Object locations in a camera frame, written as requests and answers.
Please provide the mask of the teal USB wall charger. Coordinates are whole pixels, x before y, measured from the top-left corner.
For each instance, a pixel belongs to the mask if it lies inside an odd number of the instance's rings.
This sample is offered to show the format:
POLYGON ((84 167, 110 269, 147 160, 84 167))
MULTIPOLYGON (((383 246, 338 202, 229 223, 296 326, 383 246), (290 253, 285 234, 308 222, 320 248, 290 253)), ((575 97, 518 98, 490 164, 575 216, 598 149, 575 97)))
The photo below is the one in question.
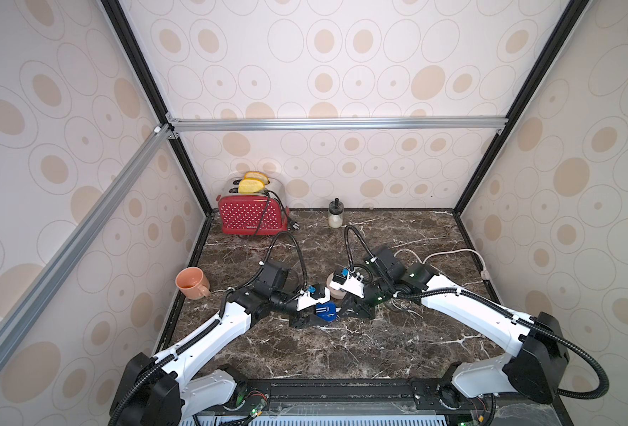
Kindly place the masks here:
POLYGON ((341 275, 340 273, 334 273, 334 277, 332 279, 333 282, 342 285, 344 284, 344 282, 346 282, 346 278, 341 275))

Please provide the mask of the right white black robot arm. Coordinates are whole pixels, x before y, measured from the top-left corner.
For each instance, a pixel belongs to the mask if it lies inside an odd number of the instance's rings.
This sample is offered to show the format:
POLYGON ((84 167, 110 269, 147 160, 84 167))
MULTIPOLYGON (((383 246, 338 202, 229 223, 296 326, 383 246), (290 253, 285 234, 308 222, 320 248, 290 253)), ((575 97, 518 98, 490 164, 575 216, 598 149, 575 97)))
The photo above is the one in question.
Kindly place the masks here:
POLYGON ((346 294, 340 316, 371 320, 378 305, 411 301, 459 321, 503 350, 488 360, 450 365, 436 387, 446 408, 455 410, 464 399, 486 394, 514 392, 540 404, 551 404, 558 397, 592 400, 607 394, 610 380, 602 365, 563 337, 553 315, 511 310, 464 289, 426 261, 405 266, 386 246, 362 247, 367 254, 362 263, 351 261, 333 274, 332 287, 346 294), (596 374, 594 389, 561 387, 573 354, 596 374))

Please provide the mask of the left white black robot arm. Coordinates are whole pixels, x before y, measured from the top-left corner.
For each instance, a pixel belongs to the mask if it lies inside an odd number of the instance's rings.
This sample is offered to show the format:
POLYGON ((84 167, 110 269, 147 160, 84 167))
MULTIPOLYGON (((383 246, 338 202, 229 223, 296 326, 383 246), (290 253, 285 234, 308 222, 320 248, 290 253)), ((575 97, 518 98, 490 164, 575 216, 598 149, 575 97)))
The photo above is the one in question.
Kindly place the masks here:
POLYGON ((140 353, 127 364, 109 410, 111 425, 179 425, 213 406, 241 403, 241 376, 228 367, 198 378, 197 373, 225 346, 272 312, 293 320, 320 323, 315 307, 330 300, 324 284, 285 290, 287 266, 260 262, 247 282, 227 289, 218 313, 169 348, 148 357, 140 353))

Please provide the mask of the round pink power strip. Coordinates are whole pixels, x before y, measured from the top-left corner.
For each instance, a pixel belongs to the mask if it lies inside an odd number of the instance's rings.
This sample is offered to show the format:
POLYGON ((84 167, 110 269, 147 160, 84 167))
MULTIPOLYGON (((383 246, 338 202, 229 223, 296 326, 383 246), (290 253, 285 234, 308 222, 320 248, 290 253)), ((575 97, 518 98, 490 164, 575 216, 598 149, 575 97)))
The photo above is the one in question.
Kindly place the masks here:
POLYGON ((335 289, 333 287, 334 276, 334 273, 330 273, 330 275, 328 275, 328 277, 326 278, 326 288, 329 290, 332 299, 343 300, 347 295, 347 292, 341 289, 335 289))

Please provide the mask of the small glass bottle black cap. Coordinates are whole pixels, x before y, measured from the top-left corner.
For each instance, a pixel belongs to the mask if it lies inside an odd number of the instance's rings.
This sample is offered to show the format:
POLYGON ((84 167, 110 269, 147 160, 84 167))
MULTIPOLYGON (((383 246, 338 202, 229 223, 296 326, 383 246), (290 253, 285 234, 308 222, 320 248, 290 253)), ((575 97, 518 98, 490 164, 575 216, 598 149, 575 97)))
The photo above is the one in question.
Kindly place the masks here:
POLYGON ((328 205, 328 226, 337 229, 343 225, 344 205, 339 198, 331 201, 328 205))

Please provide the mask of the orange plastic cup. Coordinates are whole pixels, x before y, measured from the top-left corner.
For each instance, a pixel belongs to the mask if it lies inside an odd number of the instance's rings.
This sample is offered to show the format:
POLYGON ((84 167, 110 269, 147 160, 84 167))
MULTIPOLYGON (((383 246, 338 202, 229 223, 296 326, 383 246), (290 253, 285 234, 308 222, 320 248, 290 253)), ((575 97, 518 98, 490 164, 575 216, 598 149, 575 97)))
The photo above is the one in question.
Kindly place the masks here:
POLYGON ((175 279, 177 288, 191 300, 199 300, 211 294, 209 280, 202 269, 191 266, 182 270, 175 279))

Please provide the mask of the red polka dot toaster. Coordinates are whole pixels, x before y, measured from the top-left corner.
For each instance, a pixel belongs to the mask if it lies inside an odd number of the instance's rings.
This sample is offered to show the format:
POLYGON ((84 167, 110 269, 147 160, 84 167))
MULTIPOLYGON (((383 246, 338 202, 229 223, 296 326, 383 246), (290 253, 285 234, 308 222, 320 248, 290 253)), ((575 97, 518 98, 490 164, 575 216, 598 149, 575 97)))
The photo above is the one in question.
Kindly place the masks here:
POLYGON ((224 234, 275 235, 289 227, 288 209, 271 193, 223 196, 218 209, 224 234))

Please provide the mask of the front yellow toast slice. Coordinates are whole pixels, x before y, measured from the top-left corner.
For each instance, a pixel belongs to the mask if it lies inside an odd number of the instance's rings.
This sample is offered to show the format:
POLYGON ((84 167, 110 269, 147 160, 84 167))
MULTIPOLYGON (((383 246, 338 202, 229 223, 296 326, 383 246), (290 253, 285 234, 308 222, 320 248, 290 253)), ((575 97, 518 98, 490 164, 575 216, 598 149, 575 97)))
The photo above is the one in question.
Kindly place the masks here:
POLYGON ((260 193, 264 191, 265 184, 260 179, 241 179, 238 186, 238 193, 241 195, 253 195, 253 193, 260 193))

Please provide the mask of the yellow toast slice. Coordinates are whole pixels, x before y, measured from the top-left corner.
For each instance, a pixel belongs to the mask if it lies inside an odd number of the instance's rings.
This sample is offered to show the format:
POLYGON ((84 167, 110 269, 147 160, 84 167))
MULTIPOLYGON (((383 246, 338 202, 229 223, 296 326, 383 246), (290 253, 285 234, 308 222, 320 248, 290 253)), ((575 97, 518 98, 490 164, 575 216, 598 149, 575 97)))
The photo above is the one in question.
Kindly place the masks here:
POLYGON ((255 179, 262 182, 265 186, 270 184, 270 179, 262 172, 250 170, 245 173, 244 179, 255 179))
POLYGON ((253 195, 253 193, 260 193, 264 191, 265 184, 260 179, 241 179, 238 186, 238 193, 241 195, 253 195))

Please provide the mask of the back yellow toast slice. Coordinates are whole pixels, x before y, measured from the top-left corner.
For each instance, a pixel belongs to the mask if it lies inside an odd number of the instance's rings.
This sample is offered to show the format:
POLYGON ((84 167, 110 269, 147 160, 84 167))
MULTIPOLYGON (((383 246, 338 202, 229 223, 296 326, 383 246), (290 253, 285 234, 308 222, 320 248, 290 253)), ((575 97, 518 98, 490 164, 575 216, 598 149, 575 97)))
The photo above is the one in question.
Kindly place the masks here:
POLYGON ((270 179, 262 172, 250 170, 245 173, 244 179, 255 179, 262 182, 265 186, 270 184, 270 179))

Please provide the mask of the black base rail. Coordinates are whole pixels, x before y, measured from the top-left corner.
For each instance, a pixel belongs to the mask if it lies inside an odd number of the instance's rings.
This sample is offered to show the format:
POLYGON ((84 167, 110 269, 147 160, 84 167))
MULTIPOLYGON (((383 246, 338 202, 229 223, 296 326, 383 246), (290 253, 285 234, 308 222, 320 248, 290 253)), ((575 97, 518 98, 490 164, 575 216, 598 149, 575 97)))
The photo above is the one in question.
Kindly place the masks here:
POLYGON ((182 386, 170 378, 127 399, 112 425, 571 425, 564 404, 502 393, 447 408, 433 379, 236 378, 223 370, 182 386))

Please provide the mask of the horizontal aluminium frame bar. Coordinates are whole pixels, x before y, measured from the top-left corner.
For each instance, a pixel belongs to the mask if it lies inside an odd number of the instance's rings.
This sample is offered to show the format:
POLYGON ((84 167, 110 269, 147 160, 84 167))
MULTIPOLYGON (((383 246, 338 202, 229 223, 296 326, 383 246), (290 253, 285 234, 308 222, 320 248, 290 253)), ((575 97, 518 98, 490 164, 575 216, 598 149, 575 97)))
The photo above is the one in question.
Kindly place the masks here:
POLYGON ((283 119, 179 119, 171 117, 171 132, 241 132, 241 131, 394 131, 495 129, 506 127, 504 116, 428 116, 428 117, 351 117, 283 119))

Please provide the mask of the left slanted aluminium frame bar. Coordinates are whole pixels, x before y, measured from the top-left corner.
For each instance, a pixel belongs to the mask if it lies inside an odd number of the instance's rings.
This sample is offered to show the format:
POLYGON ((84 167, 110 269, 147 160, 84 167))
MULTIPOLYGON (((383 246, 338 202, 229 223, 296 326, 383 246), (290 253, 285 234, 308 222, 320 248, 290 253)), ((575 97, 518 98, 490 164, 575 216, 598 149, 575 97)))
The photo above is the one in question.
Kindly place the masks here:
POLYGON ((149 135, 111 186, 103 193, 76 230, 37 275, 9 315, 0 323, 0 373, 20 343, 35 326, 47 305, 67 280, 87 248, 120 206, 161 145, 172 135, 170 124, 160 124, 149 135))

